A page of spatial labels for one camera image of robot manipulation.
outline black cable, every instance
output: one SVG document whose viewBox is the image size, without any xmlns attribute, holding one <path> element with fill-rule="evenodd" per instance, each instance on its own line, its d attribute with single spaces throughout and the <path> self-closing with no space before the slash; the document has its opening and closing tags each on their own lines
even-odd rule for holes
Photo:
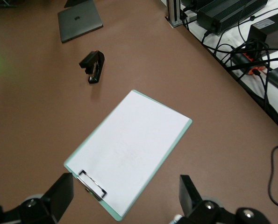
<svg viewBox="0 0 278 224">
<path fill-rule="evenodd" d="M 188 31 L 190 31 L 190 29 L 189 29 L 189 24 L 190 23 L 192 23 L 192 22 L 195 22 L 195 21 L 197 21 L 197 20 L 192 20 L 192 21 L 187 21 L 187 18 L 185 19 L 185 21 L 186 21 L 186 23 L 183 23 L 183 25 L 185 26 L 185 28 L 188 30 Z"/>
<path fill-rule="evenodd" d="M 216 48 L 213 48 L 213 47 L 210 47 L 210 46 L 207 46 L 205 44 L 203 44 L 204 47 L 210 49 L 210 50 L 216 50 Z M 278 50 L 278 48 L 269 48 L 268 51 L 270 50 Z M 250 53 L 250 52 L 258 52 L 258 51 L 265 51 L 263 49 L 253 49 L 253 50 L 242 50 L 242 51 L 236 51 L 236 52 L 233 52 L 234 54 L 240 54 L 240 53 Z M 231 52 L 230 51 L 225 51 L 225 50 L 217 50 L 217 52 L 220 52 L 220 53 L 226 53 L 226 54 L 230 54 Z"/>
<path fill-rule="evenodd" d="M 234 65 L 231 67 L 227 67 L 226 70 L 227 71 L 233 71 L 233 70 L 237 70 L 237 69 L 243 69 L 243 68 L 247 68 L 253 65 L 258 65 L 259 63 L 267 63 L 267 62 L 274 62 L 274 61 L 278 61 L 278 58 L 272 58 L 270 60 L 263 60 L 263 61 L 259 61 L 259 62 L 250 62 L 250 63 L 246 63 L 246 64 L 239 64 L 239 65 Z"/>
<path fill-rule="evenodd" d="M 227 44 L 227 43 L 223 43 L 223 44 L 221 44 L 219 47 L 221 47 L 221 46 L 223 46 L 223 45 L 227 45 L 227 46 L 231 47 L 232 50 L 234 49 L 233 46 L 231 46 L 230 44 Z M 220 64 L 221 64 L 221 65 L 223 64 L 223 60 L 224 60 L 228 55 L 229 55 L 229 53 L 226 54 L 226 55 L 220 60 Z"/>
<path fill-rule="evenodd" d="M 221 34 L 220 38 L 219 38 L 219 41 L 218 41 L 218 43 L 217 43 L 217 45 L 216 45 L 216 47 L 215 47 L 215 50 L 214 50 L 214 55 L 217 54 L 217 49 L 220 47 L 219 44 L 220 44 L 220 42 L 221 42 L 221 39 L 222 39 L 224 33 L 225 33 L 225 32 L 223 32 L 223 33 Z"/>
<path fill-rule="evenodd" d="M 221 46 L 224 46 L 224 45 L 229 46 L 231 49 L 234 49 L 234 47 L 233 47 L 233 46 L 231 46 L 230 44 L 223 43 L 223 44 L 221 44 L 221 45 L 219 45 L 219 46 L 218 46 L 218 48 L 216 49 L 216 51 L 218 51 L 218 50 L 219 50 L 219 48 L 220 48 Z"/>
<path fill-rule="evenodd" d="M 226 68 L 226 64 L 229 60 L 232 59 L 233 57 L 233 53 L 235 53 L 236 51 L 242 49 L 243 47 L 247 46 L 247 44 L 249 44 L 249 42 L 251 42 L 251 40 L 247 40 L 245 43 L 242 43 L 240 46 L 238 46 L 237 48 L 235 48 L 234 50 L 230 51 L 230 57 L 222 64 L 222 66 L 224 68 Z"/>
<path fill-rule="evenodd" d="M 243 6 L 243 8 L 242 8 L 242 11 L 241 11 L 241 14 L 240 14 L 240 18 L 238 19 L 238 23 L 237 23 L 238 32 L 239 32 L 239 34 L 240 34 L 240 36 L 241 36 L 241 38 L 242 38 L 242 40 L 243 40 L 244 42 L 246 42 L 246 41 L 245 41 L 245 39 L 244 39 L 244 37 L 242 36 L 242 33 L 241 33 L 241 29 L 240 29 L 240 20 L 241 20 L 241 17 L 242 17 L 242 15 L 243 15 L 243 12 L 244 12 L 244 10 L 245 10 L 247 4 L 248 4 L 248 0 L 246 0 L 246 3 L 244 4 L 244 6 Z"/>
<path fill-rule="evenodd" d="M 236 79 L 236 81 L 238 82 L 242 77 L 244 77 L 244 76 L 247 74 L 248 71 L 249 71 L 249 69 L 246 69 L 246 70 L 242 73 L 242 75 L 239 76 L 239 77 Z"/>
<path fill-rule="evenodd" d="M 181 13 L 181 20 L 182 20 L 182 24 L 184 25 L 184 27 L 190 31 L 189 29 L 189 26 L 187 25 L 188 22 L 187 22 L 187 15 L 185 14 L 185 11 L 187 11 L 188 9 L 187 8 L 184 8 L 184 10 L 182 10 L 182 13 Z"/>
<path fill-rule="evenodd" d="M 253 72 L 254 75 L 256 75 L 256 76 L 258 76 L 260 78 L 261 83 L 264 86 L 264 90 L 265 90 L 265 83 L 264 83 L 264 80 L 261 77 L 260 71 L 258 71 L 257 69 L 253 69 L 252 72 Z"/>
<path fill-rule="evenodd" d="M 203 35 L 203 38 L 202 38 L 202 41 L 201 41 L 201 44 L 203 45 L 203 42 L 205 40 L 205 38 L 210 35 L 212 32 L 210 30 L 206 31 L 205 34 Z"/>
<path fill-rule="evenodd" d="M 270 12 L 272 12 L 272 11 L 275 11 L 275 10 L 278 10 L 278 8 L 269 10 L 269 11 L 267 11 L 267 12 L 265 12 L 265 13 L 262 13 L 262 14 L 260 14 L 260 15 L 258 15 L 258 16 L 252 15 L 252 16 L 250 17 L 250 19 L 248 19 L 248 20 L 242 22 L 240 25 L 242 25 L 242 24 L 244 24 L 244 23 L 247 23 L 247 22 L 249 22 L 249 21 L 254 21 L 254 19 L 257 19 L 257 18 L 259 18 L 259 17 L 261 17 L 261 16 L 263 16 L 263 15 L 265 15 L 265 14 L 267 14 L 267 13 L 270 13 Z"/>
<path fill-rule="evenodd" d="M 275 199 L 273 198 L 273 196 L 271 195 L 271 183 L 274 177 L 274 153 L 275 151 L 278 149 L 278 146 L 274 147 L 273 150 L 271 151 L 271 175 L 270 175 L 270 179 L 269 179 L 269 185 L 268 185 L 268 193 L 269 193 L 269 198 L 271 199 L 271 201 L 278 206 L 278 202 L 275 201 Z"/>
<path fill-rule="evenodd" d="M 263 46 L 265 49 L 269 48 L 269 45 L 263 42 Z M 268 60 L 270 60 L 270 53 L 268 51 L 265 52 L 266 56 L 268 58 Z M 265 79 L 265 87 L 264 87 L 264 111 L 267 111 L 267 106 L 269 104 L 269 100 L 268 100 L 268 83 L 269 83 L 269 72 L 271 70 L 270 68 L 270 61 L 266 64 L 266 79 Z"/>
</svg>

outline metal frame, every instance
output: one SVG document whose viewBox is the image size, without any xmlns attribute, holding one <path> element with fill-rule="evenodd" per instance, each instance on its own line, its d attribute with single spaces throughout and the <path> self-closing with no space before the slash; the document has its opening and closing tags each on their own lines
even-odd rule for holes
<svg viewBox="0 0 278 224">
<path fill-rule="evenodd" d="M 180 0 L 167 0 L 168 16 L 166 17 L 170 25 L 175 28 L 182 25 L 180 19 Z"/>
</svg>

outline white paper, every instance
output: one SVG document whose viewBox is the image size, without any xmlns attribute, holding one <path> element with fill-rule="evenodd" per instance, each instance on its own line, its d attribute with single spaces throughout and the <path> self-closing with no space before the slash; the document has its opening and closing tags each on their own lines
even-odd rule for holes
<svg viewBox="0 0 278 224">
<path fill-rule="evenodd" d="M 141 193 L 191 120 L 131 91 L 66 163 L 106 192 L 121 217 Z"/>
</svg>

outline laptop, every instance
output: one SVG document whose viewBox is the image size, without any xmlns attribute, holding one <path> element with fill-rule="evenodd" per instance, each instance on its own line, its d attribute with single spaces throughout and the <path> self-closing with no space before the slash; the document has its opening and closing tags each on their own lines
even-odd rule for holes
<svg viewBox="0 0 278 224">
<path fill-rule="evenodd" d="M 59 12 L 58 22 L 62 43 L 103 27 L 93 0 Z"/>
</svg>

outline screw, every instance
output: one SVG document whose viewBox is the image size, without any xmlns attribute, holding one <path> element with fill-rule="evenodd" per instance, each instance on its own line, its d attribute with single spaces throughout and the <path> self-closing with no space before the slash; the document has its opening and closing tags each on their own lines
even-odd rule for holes
<svg viewBox="0 0 278 224">
<path fill-rule="evenodd" d="M 36 204 L 36 201 L 34 199 L 31 199 L 28 203 L 27 203 L 27 207 L 32 207 Z"/>
<path fill-rule="evenodd" d="M 208 208 L 208 209 L 214 209 L 214 204 L 210 201 L 208 202 L 205 202 L 205 206 Z"/>
<path fill-rule="evenodd" d="M 245 216 L 248 217 L 248 218 L 253 218 L 254 217 L 254 213 L 249 209 L 245 209 L 243 212 L 244 212 Z"/>
</svg>

